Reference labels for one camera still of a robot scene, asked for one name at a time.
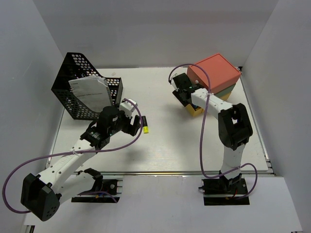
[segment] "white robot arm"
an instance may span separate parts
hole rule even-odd
[[[71,148],[72,155],[61,157],[54,165],[36,176],[25,177],[22,187],[21,203],[42,221],[50,219],[58,210],[60,204],[85,191],[101,191],[103,176],[88,168],[78,173],[72,179],[69,177],[85,161],[92,158],[96,152],[76,153],[75,151],[101,150],[110,137],[119,131],[136,135],[140,128],[139,116],[135,116],[131,124],[134,106],[124,101],[119,108],[108,106],[100,113]]]
[[[173,94],[184,105],[192,104],[194,107],[206,108],[207,90],[199,85],[192,84],[186,74],[172,79]],[[233,105],[211,94],[207,112],[218,120],[219,138],[224,145],[224,160],[220,174],[235,167],[241,166],[242,153],[253,130],[246,108],[239,103]],[[225,174],[221,179],[226,189],[241,180],[240,168]]]

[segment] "white table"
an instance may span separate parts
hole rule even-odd
[[[193,172],[199,171],[199,137],[203,114],[191,117],[173,96],[167,81],[171,67],[100,69],[105,77],[122,77],[123,98],[131,98],[138,103],[146,115],[149,134],[142,134],[130,147],[109,153],[100,153],[88,160],[83,169],[93,168],[101,172]],[[180,68],[177,73],[186,72]],[[243,103],[250,116],[254,134],[243,153],[242,163],[253,163],[259,171],[266,171],[264,152],[252,119],[249,106],[239,80],[228,99],[229,102]],[[68,151],[86,130],[89,121],[73,120],[64,112],[54,153]],[[218,172],[223,162],[223,145],[218,137],[218,123],[207,116],[203,152],[206,171]],[[122,132],[111,137],[105,147],[115,148],[125,145],[133,137]],[[251,167],[243,171],[252,171]]]
[[[246,178],[250,187],[254,178]],[[250,205],[204,206],[200,177],[125,176],[114,203],[66,201],[48,221],[26,215],[34,233],[290,233],[301,231],[282,177],[259,177]]]

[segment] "black mesh basket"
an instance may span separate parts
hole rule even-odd
[[[95,120],[99,113],[96,113],[86,107],[72,93],[69,80],[79,79],[96,75],[102,77],[94,68],[89,60],[82,54],[77,52],[68,52],[59,69],[55,82],[52,86],[52,92],[56,95],[59,101],[63,104],[73,119],[77,120]],[[118,106],[122,96],[122,80],[121,78],[106,78],[111,104]]]

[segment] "white backdrop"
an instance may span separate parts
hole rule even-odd
[[[311,232],[311,1],[280,0],[244,67],[272,166]]]
[[[0,0],[0,186],[22,162],[50,151],[61,114],[51,91],[63,57],[31,0]],[[20,204],[23,178],[43,163],[16,173],[7,188],[11,205]],[[0,201],[0,232],[19,233],[24,215]]]
[[[217,52],[242,66],[277,0],[34,0],[63,56],[156,67]]]

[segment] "orange box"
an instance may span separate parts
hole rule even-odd
[[[220,53],[217,53],[211,57],[208,57],[196,65],[202,67],[210,78],[210,89],[212,93],[218,93],[227,87],[235,84],[241,73],[231,65]],[[199,81],[199,84],[208,87],[207,77],[202,70],[195,66],[189,66],[187,70],[187,75],[192,81]]]

